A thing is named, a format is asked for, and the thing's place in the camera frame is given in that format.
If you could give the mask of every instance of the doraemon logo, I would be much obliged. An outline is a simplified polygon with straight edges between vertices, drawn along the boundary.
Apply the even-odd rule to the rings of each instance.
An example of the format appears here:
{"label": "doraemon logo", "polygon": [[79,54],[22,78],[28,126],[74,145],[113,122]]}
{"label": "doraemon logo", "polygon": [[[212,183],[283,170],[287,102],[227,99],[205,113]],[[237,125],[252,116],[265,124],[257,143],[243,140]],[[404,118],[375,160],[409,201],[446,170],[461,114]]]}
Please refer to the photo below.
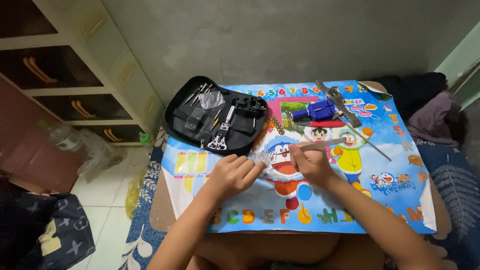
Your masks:
{"label": "doraemon logo", "polygon": [[383,179],[383,181],[387,184],[393,183],[395,177],[389,172],[383,172],[380,174],[380,178]]}
{"label": "doraemon logo", "polygon": [[276,129],[267,133],[256,150],[256,152],[266,152],[270,157],[267,174],[274,178],[285,179],[285,181],[295,180],[297,177],[303,178],[292,166],[290,153],[285,152],[288,151],[289,144],[305,141],[307,140],[300,134],[288,130],[285,130],[284,135],[280,135]]}

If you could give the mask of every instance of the tiled floor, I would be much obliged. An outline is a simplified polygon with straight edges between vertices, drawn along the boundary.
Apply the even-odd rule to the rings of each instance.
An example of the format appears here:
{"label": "tiled floor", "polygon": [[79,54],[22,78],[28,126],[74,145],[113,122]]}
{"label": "tiled floor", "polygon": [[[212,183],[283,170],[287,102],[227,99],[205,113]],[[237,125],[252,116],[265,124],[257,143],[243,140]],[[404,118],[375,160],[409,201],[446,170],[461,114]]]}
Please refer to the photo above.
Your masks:
{"label": "tiled floor", "polygon": [[125,249],[130,220],[125,214],[125,197],[130,179],[148,164],[143,147],[128,147],[127,158],[98,177],[79,178],[72,193],[77,195],[87,214],[96,251],[71,270],[116,270]]}

